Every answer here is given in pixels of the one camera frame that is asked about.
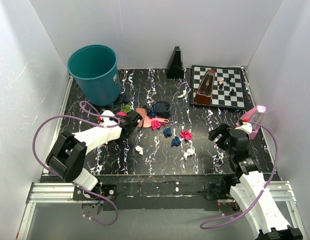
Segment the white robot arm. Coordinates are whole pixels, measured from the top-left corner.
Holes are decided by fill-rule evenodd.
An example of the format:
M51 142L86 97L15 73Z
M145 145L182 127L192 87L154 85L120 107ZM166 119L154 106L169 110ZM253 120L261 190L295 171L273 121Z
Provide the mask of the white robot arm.
M249 155L249 134L252 125L240 122L232 129L226 124L209 132L208 139L229 154L229 163L236 177L223 179L221 186L225 195L231 195L245 212L263 191L254 207L245 215L256 240L301 240L302 233L292 228L277 207L268 187L265 187L264 175L259 164Z
M114 116L109 110L102 115ZM115 122L109 117L103 117L100 124L102 127L96 126L77 133L62 132L51 149L46 164L65 182L75 183L91 191L98 184L98 179L83 168L85 156L109 141L129 138L142 119L139 113L131 110L115 127L107 128L106 126L112 126Z

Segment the teal trash can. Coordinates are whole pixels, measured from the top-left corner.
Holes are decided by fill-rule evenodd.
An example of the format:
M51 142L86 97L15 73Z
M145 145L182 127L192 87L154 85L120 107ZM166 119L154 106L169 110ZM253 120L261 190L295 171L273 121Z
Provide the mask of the teal trash can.
M117 57L104 45L89 45L75 51L67 68L85 97L97 106L112 106L120 95Z

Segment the red cloth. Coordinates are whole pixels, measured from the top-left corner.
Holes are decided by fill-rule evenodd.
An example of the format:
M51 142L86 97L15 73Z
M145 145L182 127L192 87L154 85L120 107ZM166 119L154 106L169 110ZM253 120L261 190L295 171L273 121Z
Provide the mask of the red cloth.
M123 111L119 111L118 113L116 113L116 116L122 116L122 117L126 117L127 114Z
M192 139L193 134L191 134L189 131L180 131L180 136L188 141Z
M151 121L150 123L151 123L151 128L152 128L153 130L159 129L162 125L165 125L164 123L159 122L159 121L157 121L157 120L153 120L153 121Z

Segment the comb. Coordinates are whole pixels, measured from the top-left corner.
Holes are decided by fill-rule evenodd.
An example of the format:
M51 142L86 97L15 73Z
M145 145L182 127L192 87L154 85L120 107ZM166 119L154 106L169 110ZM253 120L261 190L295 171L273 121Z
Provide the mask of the comb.
M168 124L170 122L170 120L166 118L160 118L160 117L150 118L149 116L147 116L147 112L145 108L136 108L135 111L138 112L143 118L143 122L140 122L138 124L138 127L143 127L145 129L150 128L152 126L152 121L155 121L155 120L159 121L160 123L164 123L164 124Z

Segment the black mat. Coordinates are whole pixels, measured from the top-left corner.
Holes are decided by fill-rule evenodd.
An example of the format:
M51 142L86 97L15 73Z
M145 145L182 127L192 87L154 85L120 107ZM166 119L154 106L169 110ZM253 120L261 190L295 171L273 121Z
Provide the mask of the black mat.
M243 110L190 106L191 69L185 72L185 78L172 80L166 78L165 69L130 69L120 70L121 91L129 96L134 108L156 101L171 103L171 118L167 127L174 135L179 136L181 130L189 130L193 134L192 143L183 141L181 146L172 147L172 138L165 138L164 126L159 130L142 129L137 135L120 142L109 142L86 156L84 167L93 174L212 174L230 173L226 153L208 140L209 130L221 123L234 127ZM188 95L178 98L186 90ZM246 108L253 107L249 95L245 95ZM73 81L65 114L81 117L97 123L95 117L89 117L80 111L79 101L85 100L81 89ZM117 101L113 107L106 108L117 113L123 106ZM90 126L64 119L61 130L73 133L85 131ZM134 150L135 146L144 148L143 156ZM190 146L195 148L195 155L187 161L181 159L184 151ZM273 164L268 153L264 137L259 131L250 143L250 153L257 157L263 172L270 172Z

